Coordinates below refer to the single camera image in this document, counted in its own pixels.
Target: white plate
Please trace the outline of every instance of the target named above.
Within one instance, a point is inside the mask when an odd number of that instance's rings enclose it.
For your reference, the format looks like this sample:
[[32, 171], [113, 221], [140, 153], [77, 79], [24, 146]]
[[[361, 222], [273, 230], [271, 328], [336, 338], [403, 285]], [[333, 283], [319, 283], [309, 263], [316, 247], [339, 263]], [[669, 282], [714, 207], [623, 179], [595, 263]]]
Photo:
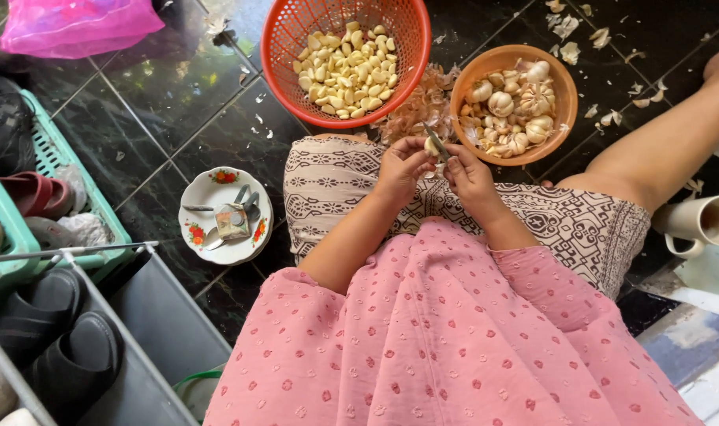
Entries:
[[233, 202], [239, 190], [249, 184], [246, 201], [253, 192], [260, 193], [257, 205], [260, 207], [260, 218], [250, 220], [252, 236], [234, 239], [215, 250], [202, 247], [209, 230], [217, 226], [213, 211], [188, 211], [181, 207], [177, 220], [181, 226], [181, 235], [186, 245], [194, 250], [199, 257], [219, 265], [238, 265], [253, 259], [270, 239], [272, 231], [272, 205], [265, 188], [261, 183], [243, 170], [229, 167], [218, 167], [207, 170], [194, 179], [181, 197], [181, 204], [219, 206]]

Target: red plastic colander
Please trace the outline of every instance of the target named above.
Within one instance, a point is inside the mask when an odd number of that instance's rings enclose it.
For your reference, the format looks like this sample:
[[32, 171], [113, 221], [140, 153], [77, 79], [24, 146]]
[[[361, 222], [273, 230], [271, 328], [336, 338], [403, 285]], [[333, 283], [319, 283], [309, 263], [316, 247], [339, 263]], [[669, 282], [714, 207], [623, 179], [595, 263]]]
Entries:
[[[309, 34], [332, 31], [343, 37], [351, 21], [358, 21], [362, 31], [386, 27], [386, 34], [396, 42], [399, 82], [396, 92], [377, 110], [341, 120], [309, 102], [292, 62], [307, 46]], [[362, 126], [396, 109], [417, 86], [429, 55], [430, 18], [422, 0], [276, 0], [262, 31], [262, 67], [275, 96], [302, 120], [334, 129]]]

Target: pink plastic bag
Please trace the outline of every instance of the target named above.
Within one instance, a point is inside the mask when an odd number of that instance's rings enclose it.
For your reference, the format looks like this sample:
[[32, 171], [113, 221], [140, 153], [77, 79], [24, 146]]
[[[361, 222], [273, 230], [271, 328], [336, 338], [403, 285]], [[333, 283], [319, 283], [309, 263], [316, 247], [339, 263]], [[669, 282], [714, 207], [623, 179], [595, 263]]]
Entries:
[[130, 47], [164, 26], [151, 0], [9, 0], [0, 49], [84, 58]]

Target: white mug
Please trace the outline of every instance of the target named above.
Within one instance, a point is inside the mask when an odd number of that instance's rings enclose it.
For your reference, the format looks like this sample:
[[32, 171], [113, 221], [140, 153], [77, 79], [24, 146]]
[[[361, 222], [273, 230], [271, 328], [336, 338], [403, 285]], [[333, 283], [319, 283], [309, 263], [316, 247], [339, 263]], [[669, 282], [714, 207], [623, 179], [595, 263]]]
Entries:
[[[652, 218], [652, 226], [665, 235], [667, 248], [676, 256], [699, 256], [707, 244], [719, 246], [719, 196], [659, 208]], [[678, 252], [673, 237], [690, 239], [693, 247]]]

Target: black marble tile floor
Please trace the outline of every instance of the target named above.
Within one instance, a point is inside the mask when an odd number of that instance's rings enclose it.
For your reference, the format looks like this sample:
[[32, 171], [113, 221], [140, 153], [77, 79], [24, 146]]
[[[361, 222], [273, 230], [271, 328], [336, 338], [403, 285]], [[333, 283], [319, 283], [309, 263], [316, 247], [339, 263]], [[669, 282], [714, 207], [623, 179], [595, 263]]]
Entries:
[[[224, 336], [235, 341], [244, 318], [270, 273], [293, 265], [283, 197], [284, 162], [291, 142], [330, 131], [296, 119], [271, 94], [261, 74], [261, 27], [271, 0], [175, 0], [159, 16], [166, 26], [120, 52], [76, 61], [32, 60], [29, 89], [56, 121], [91, 176], [115, 208], [134, 241], [157, 239], [160, 253]], [[543, 0], [446, 2], [426, 0], [434, 43], [430, 61], [447, 70], [504, 44], [549, 50], [560, 38], [547, 29]], [[694, 93], [706, 61], [719, 51], [719, 0], [666, 2], [595, 0], [586, 16], [578, 0], [566, 0], [562, 16], [581, 20], [568, 41], [580, 45], [580, 60], [567, 66], [578, 92], [578, 118], [554, 153], [525, 168], [493, 167], [496, 181], [553, 182], [579, 173], [602, 150]], [[206, 34], [205, 19], [228, 19], [222, 37]], [[6, 0], [0, 0], [0, 34]], [[608, 26], [611, 43], [592, 49], [588, 36]], [[633, 49], [645, 59], [630, 64]], [[663, 79], [665, 100], [638, 109], [627, 93], [634, 83], [644, 94]], [[624, 115], [619, 127], [597, 131], [583, 119], [599, 113]], [[272, 137], [266, 135], [272, 131]], [[347, 129], [337, 133], [355, 133]], [[194, 177], [217, 165], [248, 170], [263, 182], [275, 208], [274, 233], [253, 261], [235, 267], [204, 262], [178, 232], [180, 196]], [[719, 193], [719, 159], [698, 172], [703, 196]], [[686, 192], [676, 198], [683, 198]], [[627, 275], [637, 284], [672, 259], [663, 239], [651, 232]], [[620, 300], [631, 330], [639, 333], [671, 308], [668, 301], [634, 290]]]

